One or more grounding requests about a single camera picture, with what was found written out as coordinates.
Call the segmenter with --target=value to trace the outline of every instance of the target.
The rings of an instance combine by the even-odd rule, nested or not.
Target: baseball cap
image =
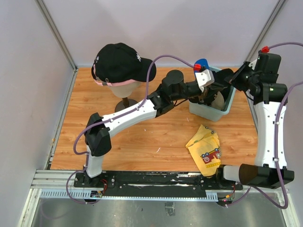
[[[107,44],[97,54],[91,74],[94,80],[101,80],[109,86],[134,80],[146,82],[151,63],[152,60],[140,57],[137,51],[124,43]],[[155,78],[156,71],[156,66],[153,64],[149,81]]]

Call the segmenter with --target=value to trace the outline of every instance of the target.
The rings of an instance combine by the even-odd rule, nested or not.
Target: cap brim
[[[142,69],[133,79],[137,80],[139,82],[146,82],[148,68],[150,67],[150,65],[152,63],[152,60],[147,59],[147,58],[141,58],[141,61],[142,61]],[[156,73],[157,73],[157,68],[156,68],[156,65],[153,64],[151,71],[150,71],[150,76],[149,76],[148,81],[152,81],[153,79],[155,79]]]

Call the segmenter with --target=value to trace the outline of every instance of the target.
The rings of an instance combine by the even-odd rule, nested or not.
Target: wooden floor
[[[157,88],[171,69],[157,69],[149,93]],[[179,70],[184,73],[185,82],[194,79],[192,69]],[[96,85],[90,71],[89,68],[79,69],[51,169],[82,169],[85,156],[77,156],[72,150],[77,135],[85,128],[91,114],[113,113],[115,105],[120,101],[109,88]],[[144,91],[145,83],[130,98],[140,101]],[[201,124],[217,131],[223,164],[253,164],[257,151],[257,133],[246,97],[243,92],[237,91],[230,113],[218,122],[191,114],[188,102],[185,102],[159,118],[125,129],[112,138],[112,149],[105,155],[103,169],[198,171],[185,145]],[[77,150],[86,150],[84,137],[79,141]]]

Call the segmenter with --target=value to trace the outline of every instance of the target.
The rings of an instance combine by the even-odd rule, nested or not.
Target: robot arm
[[[134,124],[167,113],[174,108],[173,102],[176,100],[192,97],[198,97],[202,100],[207,93],[206,87],[214,82],[213,73],[210,70],[202,70],[202,72],[195,73],[195,81],[187,83],[184,83],[181,71],[170,71],[157,90],[147,97],[140,108],[138,106],[144,100],[122,111],[103,115],[102,117],[98,113],[94,113],[89,119],[88,126],[100,121],[113,119],[115,116],[123,115],[137,107],[137,111],[123,115],[116,120],[110,120],[85,133],[85,142],[89,152],[89,165],[86,169],[88,176],[93,178],[101,174],[104,155],[111,150],[111,137]]]
[[[253,96],[254,109],[258,119],[258,151],[255,165],[220,166],[217,181],[241,182],[243,185],[275,189],[280,187],[275,161],[279,162],[284,183],[294,179],[294,172],[287,170],[283,146],[283,130],[278,133],[278,160],[274,152],[276,113],[287,92],[285,84],[276,83],[281,57],[276,54],[259,53],[254,62],[245,62],[229,82],[238,90]],[[279,127],[283,128],[286,105],[283,106]]]

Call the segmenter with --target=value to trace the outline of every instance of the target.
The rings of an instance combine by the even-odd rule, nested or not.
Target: plastic bin
[[[221,69],[210,67],[210,70],[217,72],[217,71],[220,71]],[[204,117],[213,122],[217,122],[218,120],[221,119],[221,117],[223,115],[226,115],[229,113],[229,110],[231,109],[231,106],[232,106],[233,97],[235,96],[235,92],[236,92],[236,89],[233,86],[231,86],[231,90],[225,101],[225,106],[224,106],[223,110],[217,110],[217,109],[209,107],[207,105],[200,105],[200,104],[189,102],[189,111],[192,114]]]

